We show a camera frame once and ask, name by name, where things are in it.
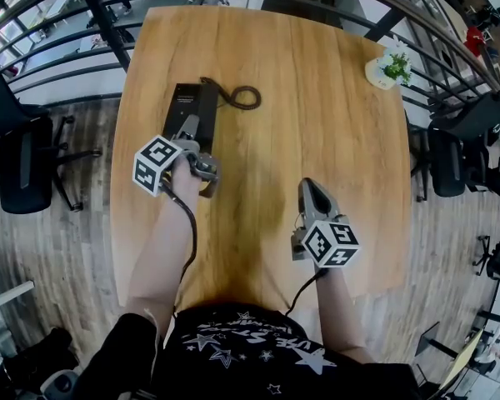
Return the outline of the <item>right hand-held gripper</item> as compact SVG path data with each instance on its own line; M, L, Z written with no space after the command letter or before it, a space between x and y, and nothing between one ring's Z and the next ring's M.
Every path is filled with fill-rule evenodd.
M310 260L316 268L343 268L358 255L360 244L348 217L328 190L309 177L298 184L298 211L311 223L297 227L291 236L293 261ZM326 219L315 220L318 213Z

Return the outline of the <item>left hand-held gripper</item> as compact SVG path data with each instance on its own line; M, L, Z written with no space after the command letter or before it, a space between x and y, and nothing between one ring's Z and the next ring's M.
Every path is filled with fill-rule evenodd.
M171 139L161 135L153 137L135 153L132 180L142 190L157 197L163 177L172 171L176 159L184 156L192 175L206 183L199 195L211 198L220 180L220 164L210 154L201 151L197 140L199 123L199 116L188 115Z

